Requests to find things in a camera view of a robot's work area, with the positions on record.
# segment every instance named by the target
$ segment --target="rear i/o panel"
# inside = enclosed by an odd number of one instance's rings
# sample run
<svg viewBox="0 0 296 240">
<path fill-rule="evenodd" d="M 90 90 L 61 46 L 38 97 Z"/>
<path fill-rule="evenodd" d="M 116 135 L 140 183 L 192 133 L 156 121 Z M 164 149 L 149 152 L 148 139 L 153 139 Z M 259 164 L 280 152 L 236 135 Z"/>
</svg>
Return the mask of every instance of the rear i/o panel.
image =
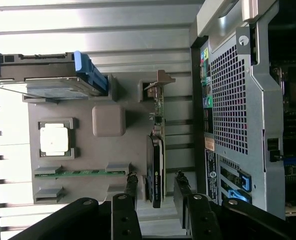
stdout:
<svg viewBox="0 0 296 240">
<path fill-rule="evenodd" d="M 227 19 L 242 13 L 240 2 L 233 8 Z M 284 219 L 282 92 L 264 60 L 269 56 L 258 44 L 262 39 L 254 34 L 267 28 L 277 11 L 274 6 L 257 24 L 236 26 L 221 44 L 212 29 L 200 48 L 200 104 L 207 194 L 218 203 L 238 198 Z"/>
</svg>

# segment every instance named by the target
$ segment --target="green circuit board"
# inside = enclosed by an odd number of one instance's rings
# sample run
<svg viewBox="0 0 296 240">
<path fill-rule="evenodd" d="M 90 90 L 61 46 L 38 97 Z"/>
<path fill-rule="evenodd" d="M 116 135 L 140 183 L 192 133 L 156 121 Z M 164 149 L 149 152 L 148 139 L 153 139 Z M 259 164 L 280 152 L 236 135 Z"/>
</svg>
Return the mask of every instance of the green circuit board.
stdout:
<svg viewBox="0 0 296 240">
<path fill-rule="evenodd" d="M 95 176 L 124 176 L 124 171 L 105 170 L 63 170 L 52 174 L 36 174 L 36 178 L 66 178 L 66 177 L 95 177 Z"/>
<path fill-rule="evenodd" d="M 158 116 L 161 117 L 161 123 L 155 123 L 157 125 L 160 125 L 161 128 L 161 135 L 159 135 L 159 138 L 162 140 L 163 143 L 163 150 L 166 149 L 166 135 L 165 135 L 165 117 L 164 117 L 164 95 L 163 95 L 163 86 L 160 87 L 161 90 L 161 96 L 160 98 L 155 98 L 155 111 Z M 164 152 L 163 154 L 163 169 L 166 169 L 166 154 Z M 163 174 L 163 197 L 166 197 L 166 174 Z"/>
<path fill-rule="evenodd" d="M 284 167 L 285 179 L 287 181 L 296 181 L 296 165 L 286 165 Z"/>
</svg>

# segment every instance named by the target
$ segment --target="pci slot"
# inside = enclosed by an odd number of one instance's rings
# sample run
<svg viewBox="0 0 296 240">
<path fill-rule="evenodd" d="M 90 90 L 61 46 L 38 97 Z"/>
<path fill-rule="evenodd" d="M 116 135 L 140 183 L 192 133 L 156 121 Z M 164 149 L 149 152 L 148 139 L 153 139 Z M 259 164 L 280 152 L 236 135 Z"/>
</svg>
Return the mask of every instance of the pci slot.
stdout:
<svg viewBox="0 0 296 240">
<path fill-rule="evenodd" d="M 231 188 L 225 181 L 221 180 L 221 187 L 228 192 L 228 198 L 235 198 L 243 200 L 247 203 L 252 203 L 252 198 L 249 194 L 241 189 Z"/>
<path fill-rule="evenodd" d="M 220 173 L 237 187 L 245 190 L 247 193 L 251 192 L 251 176 L 249 174 L 238 170 L 239 176 L 236 176 L 223 167 L 220 167 Z"/>
<path fill-rule="evenodd" d="M 222 192 L 221 193 L 221 200 L 226 200 L 228 197 Z"/>
</svg>

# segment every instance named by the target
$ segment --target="metal bracket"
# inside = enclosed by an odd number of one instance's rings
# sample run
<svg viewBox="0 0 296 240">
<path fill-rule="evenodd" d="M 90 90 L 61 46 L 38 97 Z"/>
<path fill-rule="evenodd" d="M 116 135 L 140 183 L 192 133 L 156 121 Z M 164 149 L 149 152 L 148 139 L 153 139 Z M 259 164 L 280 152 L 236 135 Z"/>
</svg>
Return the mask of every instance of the metal bracket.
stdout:
<svg viewBox="0 0 296 240">
<path fill-rule="evenodd" d="M 236 39 L 237 39 L 237 54 L 238 55 L 250 55 L 250 28 L 248 26 L 236 28 Z"/>
<path fill-rule="evenodd" d="M 157 87 L 157 86 L 164 86 L 170 83 L 176 82 L 175 78 L 170 77 L 170 75 L 166 74 L 165 70 L 158 70 L 157 72 L 157 82 L 150 84 L 147 86 L 144 90 L 148 90 L 152 87 Z"/>
<path fill-rule="evenodd" d="M 174 179 L 173 200 L 183 229 L 187 225 L 187 196 L 190 194 L 192 191 L 188 179 L 183 172 L 179 171 Z"/>
<path fill-rule="evenodd" d="M 59 100 L 51 98 L 33 98 L 22 95 L 22 102 L 28 104 L 58 104 Z"/>
</svg>

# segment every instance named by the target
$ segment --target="screw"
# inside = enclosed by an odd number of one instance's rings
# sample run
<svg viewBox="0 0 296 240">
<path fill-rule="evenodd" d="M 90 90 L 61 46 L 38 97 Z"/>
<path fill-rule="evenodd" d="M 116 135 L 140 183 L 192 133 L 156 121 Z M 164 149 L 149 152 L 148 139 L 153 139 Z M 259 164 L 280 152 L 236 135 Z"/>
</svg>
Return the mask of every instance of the screw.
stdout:
<svg viewBox="0 0 296 240">
<path fill-rule="evenodd" d="M 199 195 L 199 194 L 197 194 L 197 195 L 193 196 L 193 198 L 194 198 L 194 199 L 197 199 L 197 200 L 200 200 L 200 199 L 202 199 L 202 196 Z"/>
<path fill-rule="evenodd" d="M 231 205 L 238 205 L 238 202 L 236 200 L 229 200 L 228 203 Z"/>
<path fill-rule="evenodd" d="M 85 201 L 84 203 L 83 203 L 83 205 L 90 205 L 92 203 L 92 200 L 87 200 L 87 201 Z"/>
<path fill-rule="evenodd" d="M 118 196 L 118 199 L 122 200 L 122 199 L 126 199 L 127 196 L 122 195 L 122 196 Z"/>
</svg>

